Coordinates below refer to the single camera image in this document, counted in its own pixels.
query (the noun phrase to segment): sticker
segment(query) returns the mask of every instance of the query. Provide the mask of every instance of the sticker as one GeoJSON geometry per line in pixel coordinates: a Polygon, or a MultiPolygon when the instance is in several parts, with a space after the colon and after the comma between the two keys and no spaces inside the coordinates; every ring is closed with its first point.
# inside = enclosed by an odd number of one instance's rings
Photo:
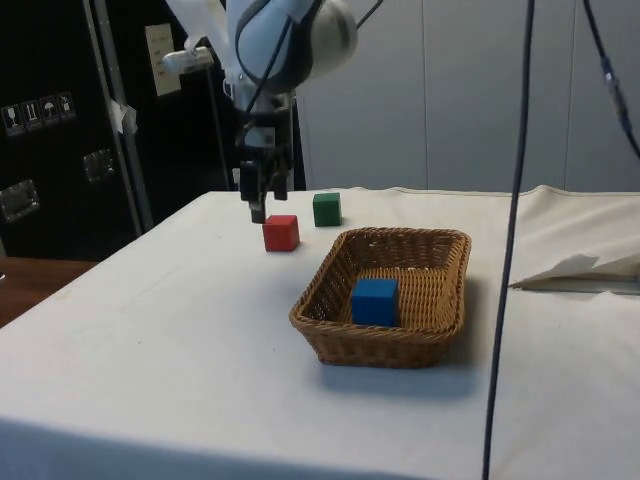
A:
{"type": "Polygon", "coordinates": [[[2,107],[2,120],[4,122],[4,128],[7,132],[7,136],[15,137],[26,133],[24,121],[22,120],[22,114],[20,113],[20,107],[18,105],[2,107]]]}
{"type": "Polygon", "coordinates": [[[42,128],[42,114],[40,113],[39,102],[36,100],[30,100],[22,104],[22,116],[28,132],[42,128]]]}
{"type": "Polygon", "coordinates": [[[55,96],[41,98],[40,111],[42,112],[45,126],[60,123],[58,102],[55,96]]]}
{"type": "Polygon", "coordinates": [[[61,93],[58,95],[58,105],[60,107],[60,118],[65,120],[73,120],[76,118],[76,105],[73,101],[71,93],[61,93]]]}

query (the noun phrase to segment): metal frame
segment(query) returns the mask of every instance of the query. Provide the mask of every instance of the metal frame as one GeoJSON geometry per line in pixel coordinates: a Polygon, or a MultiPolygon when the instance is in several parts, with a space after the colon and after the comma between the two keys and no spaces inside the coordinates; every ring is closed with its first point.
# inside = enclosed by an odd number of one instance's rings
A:
{"type": "MultiPolygon", "coordinates": [[[[104,71],[104,64],[102,62],[102,54],[100,53],[100,45],[98,43],[98,35],[96,33],[96,27],[93,19],[93,12],[91,11],[90,0],[82,0],[84,5],[84,13],[87,19],[87,27],[89,28],[89,36],[91,37],[91,47],[93,48],[93,53],[96,60],[96,67],[98,69],[98,76],[100,77],[100,86],[102,87],[102,95],[104,97],[105,107],[107,111],[111,111],[111,96],[109,95],[109,87],[107,84],[107,77],[104,71]]],[[[125,160],[124,152],[122,150],[122,145],[120,143],[120,138],[118,136],[118,130],[113,123],[113,118],[109,115],[109,123],[111,124],[111,133],[113,135],[113,144],[116,149],[116,156],[118,157],[118,164],[120,165],[120,170],[122,171],[122,180],[124,182],[124,189],[127,194],[127,203],[129,204],[129,212],[131,213],[131,219],[133,221],[133,226],[136,231],[136,236],[141,236],[142,226],[140,225],[140,218],[138,217],[138,207],[136,206],[136,199],[133,195],[133,190],[131,188],[131,179],[129,177],[129,169],[127,168],[127,163],[125,160]]]]}
{"type": "MultiPolygon", "coordinates": [[[[85,10],[87,11],[87,19],[91,25],[94,25],[94,18],[91,12],[91,0],[83,0],[85,4],[85,10]]],[[[104,48],[106,65],[109,68],[109,79],[111,80],[111,87],[113,89],[113,96],[116,103],[119,105],[125,106],[127,104],[127,97],[125,95],[124,84],[122,82],[122,76],[120,75],[120,64],[118,62],[118,55],[115,48],[115,43],[113,41],[113,34],[111,32],[111,24],[109,21],[109,12],[107,10],[107,5],[105,0],[95,0],[94,1],[95,9],[96,9],[96,19],[98,21],[98,28],[100,31],[100,38],[102,40],[102,46],[104,48]]],[[[111,98],[109,96],[109,90],[106,85],[106,76],[105,77],[105,93],[107,95],[107,103],[109,111],[111,110],[111,98]]],[[[118,134],[115,133],[117,130],[114,128],[115,125],[112,124],[112,130],[116,137],[118,134]]],[[[133,188],[135,193],[135,199],[137,200],[138,210],[140,211],[140,218],[142,220],[142,230],[143,232],[147,232],[154,227],[153,217],[151,214],[151,206],[149,204],[149,197],[147,195],[147,187],[144,182],[144,176],[142,173],[142,167],[140,166],[140,157],[138,155],[138,148],[136,146],[135,139],[135,131],[136,125],[135,120],[131,117],[131,115],[125,115],[122,121],[122,130],[123,130],[123,138],[124,138],[124,146],[127,152],[128,157],[128,167],[130,175],[129,183],[133,188]]]]}

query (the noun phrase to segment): table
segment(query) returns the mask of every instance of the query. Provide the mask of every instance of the table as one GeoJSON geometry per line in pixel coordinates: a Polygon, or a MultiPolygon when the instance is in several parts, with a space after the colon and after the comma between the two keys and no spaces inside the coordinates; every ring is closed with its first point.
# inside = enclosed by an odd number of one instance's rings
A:
{"type": "MultiPolygon", "coordinates": [[[[341,194],[342,228],[314,227],[312,192],[270,202],[299,217],[292,254],[264,252],[237,195],[205,195],[0,330],[0,478],[479,478],[509,198],[341,194]],[[323,366],[290,326],[360,226],[472,237],[467,325],[441,366],[323,366]]],[[[640,196],[540,188],[519,220],[514,280],[636,260],[640,196]]],[[[635,478],[638,318],[634,298],[512,292],[493,478],[635,478]]]]}
{"type": "Polygon", "coordinates": [[[0,328],[93,268],[93,262],[0,258],[0,328]]]}

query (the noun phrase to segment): wicker basket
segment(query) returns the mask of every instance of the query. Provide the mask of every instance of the wicker basket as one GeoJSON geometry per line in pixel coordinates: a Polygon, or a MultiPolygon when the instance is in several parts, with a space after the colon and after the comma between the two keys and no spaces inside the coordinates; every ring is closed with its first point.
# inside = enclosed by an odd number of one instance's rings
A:
{"type": "Polygon", "coordinates": [[[462,329],[470,251],[469,236],[453,230],[345,232],[289,318],[323,363],[430,366],[462,329]],[[399,327],[352,323],[351,293],[361,278],[398,280],[399,327]]]}

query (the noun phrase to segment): cable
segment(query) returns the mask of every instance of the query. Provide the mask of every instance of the cable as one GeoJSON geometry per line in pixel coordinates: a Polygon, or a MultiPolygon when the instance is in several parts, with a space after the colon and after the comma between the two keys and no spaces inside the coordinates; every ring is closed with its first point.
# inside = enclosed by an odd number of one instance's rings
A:
{"type": "Polygon", "coordinates": [[[584,5],[584,11],[587,14],[589,28],[591,29],[591,34],[593,35],[596,49],[598,50],[598,56],[600,57],[600,66],[602,67],[602,73],[604,74],[604,81],[607,85],[607,88],[609,89],[609,95],[611,96],[611,100],[613,101],[613,104],[616,108],[618,121],[622,126],[622,130],[624,131],[625,136],[629,140],[629,145],[631,146],[633,153],[635,153],[636,157],[638,157],[638,160],[640,160],[640,147],[638,146],[638,141],[633,133],[629,107],[627,106],[627,101],[624,97],[624,94],[622,93],[622,88],[620,87],[618,77],[613,70],[611,59],[609,59],[609,57],[607,56],[607,52],[604,49],[602,37],[600,36],[600,30],[598,29],[596,18],[593,15],[593,10],[591,9],[591,2],[590,0],[583,0],[582,4],[584,5]]]}
{"type": "Polygon", "coordinates": [[[584,0],[584,10],[587,13],[587,20],[589,20],[589,27],[591,27],[591,33],[593,34],[593,40],[596,42],[596,48],[598,49],[598,55],[600,58],[606,58],[607,54],[604,51],[604,45],[602,44],[602,38],[600,37],[600,31],[596,24],[596,18],[593,16],[593,10],[591,9],[591,2],[584,0]]]}
{"type": "Polygon", "coordinates": [[[364,17],[362,17],[362,18],[360,19],[360,21],[359,21],[359,22],[358,22],[358,24],[356,25],[356,28],[357,28],[358,30],[360,30],[360,27],[361,27],[362,25],[364,25],[365,23],[367,23],[367,20],[369,20],[369,18],[371,17],[371,15],[373,15],[374,13],[376,13],[376,10],[378,10],[378,8],[380,8],[380,6],[381,6],[383,3],[384,3],[384,0],[378,0],[378,1],[376,2],[376,4],[375,4],[373,7],[371,7],[371,9],[370,9],[367,13],[365,13],[365,14],[364,14],[364,17]]]}
{"type": "Polygon", "coordinates": [[[245,116],[247,117],[251,114],[251,110],[253,110],[253,107],[255,107],[256,102],[258,101],[258,98],[262,94],[262,90],[264,90],[264,86],[267,84],[267,81],[269,80],[269,76],[271,75],[271,70],[273,70],[273,66],[276,64],[278,55],[280,55],[280,50],[282,50],[282,45],[284,45],[284,40],[287,38],[289,27],[291,27],[291,18],[287,17],[287,21],[285,22],[284,27],[282,27],[282,31],[280,32],[280,38],[278,38],[278,43],[276,44],[276,48],[274,49],[273,54],[271,55],[271,59],[267,64],[267,68],[264,71],[264,75],[262,76],[260,83],[256,87],[256,91],[254,92],[253,97],[251,98],[251,101],[249,102],[249,105],[247,106],[247,109],[244,112],[245,116]]]}
{"type": "Polygon", "coordinates": [[[484,452],[482,458],[482,479],[489,480],[491,470],[491,442],[493,438],[493,417],[496,406],[498,390],[498,373],[500,370],[500,352],[502,349],[502,333],[504,330],[504,317],[507,307],[509,292],[509,279],[511,277],[511,264],[513,262],[513,249],[516,237],[516,223],[518,218],[518,203],[520,190],[522,189],[522,176],[524,171],[524,159],[527,150],[527,133],[529,129],[529,90],[531,83],[531,44],[533,42],[533,18],[535,13],[535,0],[528,0],[527,19],[524,39],[524,59],[522,66],[522,97],[520,110],[520,138],[518,140],[518,158],[516,161],[515,175],[513,179],[513,192],[511,195],[511,211],[509,212],[509,228],[507,233],[507,250],[505,252],[504,269],[502,272],[502,285],[500,287],[500,303],[498,305],[498,319],[496,322],[495,339],[493,343],[493,359],[491,362],[491,383],[489,385],[489,399],[487,402],[487,420],[484,432],[484,452]]]}

